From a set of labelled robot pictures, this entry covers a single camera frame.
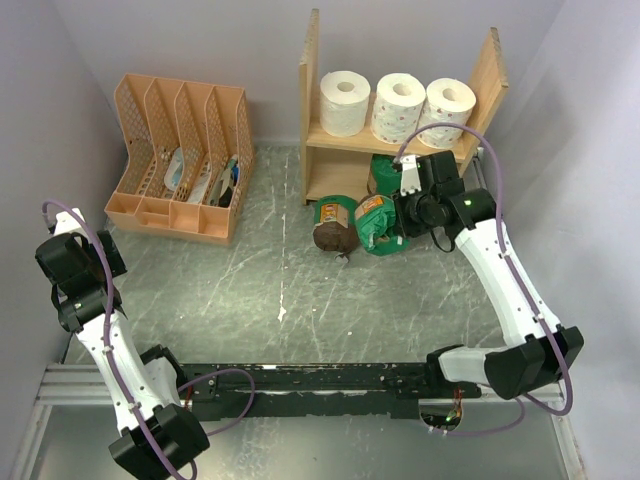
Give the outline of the green roll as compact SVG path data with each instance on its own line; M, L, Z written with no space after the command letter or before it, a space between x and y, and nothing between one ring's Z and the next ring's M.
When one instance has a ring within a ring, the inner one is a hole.
M356 232L364 249L375 256L388 256L406 250L409 240L395 232L396 211L384 195L365 197L354 212Z
M389 155L372 156L367 181L369 194L391 196L400 189L402 174L394 169L393 160L394 157Z

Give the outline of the brown roll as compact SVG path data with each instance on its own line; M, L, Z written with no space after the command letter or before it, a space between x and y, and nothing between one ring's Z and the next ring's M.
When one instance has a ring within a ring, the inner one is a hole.
M357 206L351 197L329 195L319 199L314 207L314 244L322 251L333 252L334 259L344 264L360 245L354 220Z

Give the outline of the white roll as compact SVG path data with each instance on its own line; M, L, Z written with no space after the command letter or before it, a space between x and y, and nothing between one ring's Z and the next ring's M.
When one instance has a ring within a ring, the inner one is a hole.
M322 128L334 137L351 137L365 126L371 87L368 80L352 71L327 73L320 81Z
M371 131L378 140L402 144L416 128L426 99L422 83L408 73L383 76L376 87Z
M465 125L476 104L476 96L469 86L453 78L440 78L426 88L418 127L433 123ZM425 130L418 139L426 146L451 149L463 131L453 127L437 127Z

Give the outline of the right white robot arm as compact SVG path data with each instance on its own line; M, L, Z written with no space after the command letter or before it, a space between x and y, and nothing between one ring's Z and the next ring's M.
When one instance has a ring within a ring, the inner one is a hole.
M584 346L583 335L564 327L536 291L496 216L492 194L466 188L450 151L404 156L392 167L401 175L392 195L396 231L414 238L443 229L480 279L504 340L500 348L436 351L431 358L437 365L424 374L426 390L443 398L469 382L512 399L562 379Z

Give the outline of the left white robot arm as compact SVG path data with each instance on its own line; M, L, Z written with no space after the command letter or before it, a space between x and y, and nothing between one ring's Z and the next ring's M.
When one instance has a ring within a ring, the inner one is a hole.
M35 259L52 285L59 323L91 355L114 404L120 436L109 447L112 458L137 479L168 479L194 466L210 443L180 404L187 375L175 357L161 345L137 351L120 293L108 284L125 263L108 231L97 237L103 256L73 232L46 240Z

